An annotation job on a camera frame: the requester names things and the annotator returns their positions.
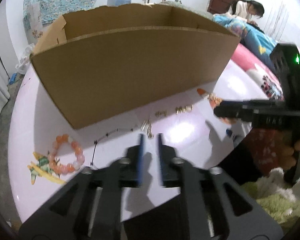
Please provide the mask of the gold hair clip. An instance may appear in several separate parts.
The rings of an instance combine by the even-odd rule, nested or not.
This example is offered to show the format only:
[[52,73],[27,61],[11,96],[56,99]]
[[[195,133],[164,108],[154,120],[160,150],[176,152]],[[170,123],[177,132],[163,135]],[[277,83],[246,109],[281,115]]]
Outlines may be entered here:
[[146,133],[148,139],[153,139],[154,135],[152,133],[152,123],[150,119],[146,119],[142,125],[140,130],[144,133]]

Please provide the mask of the gold flower earring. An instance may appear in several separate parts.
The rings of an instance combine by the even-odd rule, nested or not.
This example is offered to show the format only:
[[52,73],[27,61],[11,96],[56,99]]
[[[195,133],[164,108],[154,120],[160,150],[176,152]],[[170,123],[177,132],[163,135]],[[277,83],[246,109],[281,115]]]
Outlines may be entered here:
[[221,102],[223,101],[223,99],[218,97],[215,93],[210,93],[208,96],[208,100],[214,106],[219,106],[221,104]]

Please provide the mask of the silver rhinestone hair clip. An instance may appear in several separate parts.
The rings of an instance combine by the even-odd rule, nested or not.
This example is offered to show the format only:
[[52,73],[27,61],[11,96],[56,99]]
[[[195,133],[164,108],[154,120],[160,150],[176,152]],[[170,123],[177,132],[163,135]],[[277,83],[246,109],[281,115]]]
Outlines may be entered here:
[[175,113],[191,113],[193,110],[193,105],[179,106],[175,108]]

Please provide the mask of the pink floral blanket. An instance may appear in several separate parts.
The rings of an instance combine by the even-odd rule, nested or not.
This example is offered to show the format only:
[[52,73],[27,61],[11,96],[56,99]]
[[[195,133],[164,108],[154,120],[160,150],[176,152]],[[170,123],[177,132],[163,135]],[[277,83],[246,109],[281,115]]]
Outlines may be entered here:
[[237,46],[231,60],[255,81],[268,98],[283,99],[282,89],[277,77],[241,43]]

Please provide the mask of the blue patterned quilt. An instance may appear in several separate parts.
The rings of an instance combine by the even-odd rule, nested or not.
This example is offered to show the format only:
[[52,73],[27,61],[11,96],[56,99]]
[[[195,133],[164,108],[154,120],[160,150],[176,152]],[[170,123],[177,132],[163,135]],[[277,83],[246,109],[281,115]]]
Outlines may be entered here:
[[226,14],[214,14],[213,21],[232,31],[241,38],[241,44],[251,51],[271,71],[274,71],[274,64],[270,54],[277,42],[260,31],[257,27],[246,23],[239,18],[232,18]]

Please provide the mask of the brown cardboard box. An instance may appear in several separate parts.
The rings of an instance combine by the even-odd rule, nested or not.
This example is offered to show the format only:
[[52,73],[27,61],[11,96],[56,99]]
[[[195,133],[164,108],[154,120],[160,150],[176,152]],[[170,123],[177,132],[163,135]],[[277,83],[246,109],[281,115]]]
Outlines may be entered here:
[[30,60],[74,129],[217,80],[240,38],[164,4],[99,7],[59,16]]

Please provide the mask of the seated person white sweater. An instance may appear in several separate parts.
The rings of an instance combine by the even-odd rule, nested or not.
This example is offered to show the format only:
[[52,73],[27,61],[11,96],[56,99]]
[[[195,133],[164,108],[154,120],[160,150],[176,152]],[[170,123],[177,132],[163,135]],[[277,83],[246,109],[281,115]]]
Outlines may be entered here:
[[262,18],[264,7],[255,0],[234,0],[230,3],[225,14],[257,27],[258,24],[252,20],[252,17],[257,16],[258,18]]

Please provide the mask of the white plastic bag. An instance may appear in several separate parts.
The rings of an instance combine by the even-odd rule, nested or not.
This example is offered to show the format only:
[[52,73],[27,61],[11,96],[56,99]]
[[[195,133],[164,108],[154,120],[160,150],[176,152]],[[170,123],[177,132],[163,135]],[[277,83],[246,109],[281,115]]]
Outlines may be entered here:
[[17,73],[25,75],[31,65],[30,55],[34,49],[34,43],[29,44],[22,53],[19,63],[15,66]]

